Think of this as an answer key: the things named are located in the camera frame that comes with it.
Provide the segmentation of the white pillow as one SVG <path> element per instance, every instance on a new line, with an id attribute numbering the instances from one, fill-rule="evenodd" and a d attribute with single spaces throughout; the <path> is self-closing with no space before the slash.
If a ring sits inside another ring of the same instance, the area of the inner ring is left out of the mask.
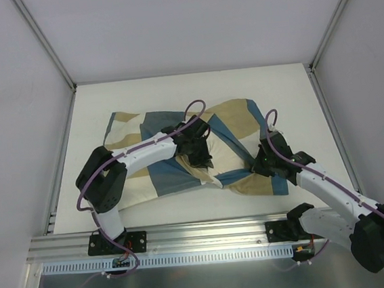
<path id="1" fill-rule="evenodd" d="M 247 163 L 236 154 L 221 138 L 210 133 L 206 139 L 212 167 L 208 167 L 208 174 L 212 177 L 232 171 L 248 171 Z"/>

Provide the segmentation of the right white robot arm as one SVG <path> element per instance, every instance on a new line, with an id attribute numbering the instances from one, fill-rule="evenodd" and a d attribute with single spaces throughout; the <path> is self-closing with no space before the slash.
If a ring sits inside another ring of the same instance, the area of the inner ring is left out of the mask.
<path id="1" fill-rule="evenodd" d="M 293 153 L 279 131 L 269 131 L 261 140 L 253 171 L 279 177 L 326 203 L 326 213 L 309 203 L 289 211 L 283 222 L 267 222 L 269 240 L 299 241 L 321 236 L 351 251 L 367 271 L 384 268 L 384 203 L 344 187 L 306 152 Z"/>

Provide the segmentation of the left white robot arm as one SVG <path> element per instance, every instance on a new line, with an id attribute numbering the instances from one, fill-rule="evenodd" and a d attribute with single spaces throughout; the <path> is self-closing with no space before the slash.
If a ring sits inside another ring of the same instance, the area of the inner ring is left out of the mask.
<path id="1" fill-rule="evenodd" d="M 120 253 L 125 248 L 127 232 L 118 210 L 125 180 L 145 167 L 179 155 L 187 156 L 192 167 L 211 165 L 207 147 L 210 132 L 207 122 L 192 116 L 133 146 L 93 150 L 75 182 L 79 190 L 76 206 L 79 212 L 91 213 L 105 249 Z"/>

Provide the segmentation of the blue tan white checked pillowcase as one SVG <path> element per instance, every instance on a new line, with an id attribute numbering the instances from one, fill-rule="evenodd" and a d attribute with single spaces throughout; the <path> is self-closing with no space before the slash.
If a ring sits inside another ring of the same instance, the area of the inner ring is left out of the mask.
<path id="1" fill-rule="evenodd" d="M 108 150 L 133 146 L 152 137 L 164 127 L 176 126 L 193 115 L 192 111 L 141 114 L 114 112 L 106 128 L 104 146 Z M 228 100 L 206 109 L 201 118 L 210 125 L 211 133 L 221 138 L 244 159 L 248 171 L 232 171 L 212 177 L 207 169 L 191 167 L 186 157 L 178 155 L 145 167 L 128 177 L 119 202 L 120 209 L 208 183 L 249 196 L 288 194 L 286 180 L 252 172 L 260 140 L 265 137 L 265 119 L 255 101 L 242 98 Z"/>

